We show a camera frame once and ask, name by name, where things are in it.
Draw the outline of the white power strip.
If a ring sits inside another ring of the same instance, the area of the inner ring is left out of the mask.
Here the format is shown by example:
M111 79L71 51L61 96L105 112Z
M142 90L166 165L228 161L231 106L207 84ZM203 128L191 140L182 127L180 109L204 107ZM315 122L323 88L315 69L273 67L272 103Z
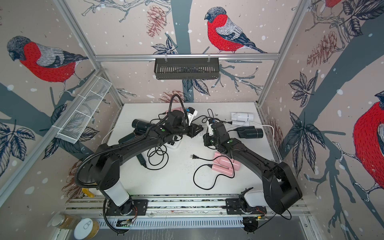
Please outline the white power strip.
M166 143L166 146L170 149L177 149L181 144L181 140L178 140L178 141L171 141L171 142L168 142Z

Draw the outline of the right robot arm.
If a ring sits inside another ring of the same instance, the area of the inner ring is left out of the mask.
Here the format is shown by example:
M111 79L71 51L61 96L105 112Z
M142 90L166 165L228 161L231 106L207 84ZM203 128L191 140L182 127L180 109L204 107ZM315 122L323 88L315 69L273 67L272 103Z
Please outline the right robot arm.
M264 198L275 213L283 214L302 198L302 191L288 164L267 160L253 152L240 140L231 138L223 123L209 124L204 139L218 152L240 162L262 180Z

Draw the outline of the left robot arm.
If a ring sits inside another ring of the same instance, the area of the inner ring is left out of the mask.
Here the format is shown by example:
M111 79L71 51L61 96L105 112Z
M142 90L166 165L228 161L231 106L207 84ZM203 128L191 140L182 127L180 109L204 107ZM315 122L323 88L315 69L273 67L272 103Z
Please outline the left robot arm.
M101 145L97 153L82 161L75 173L75 183L81 188L98 189L121 208L124 215L128 214L133 200L120 181L120 167L147 150L172 142L175 136L195 137L203 130L192 122L197 114L192 107L168 111L160 122L150 125L145 134L122 144Z

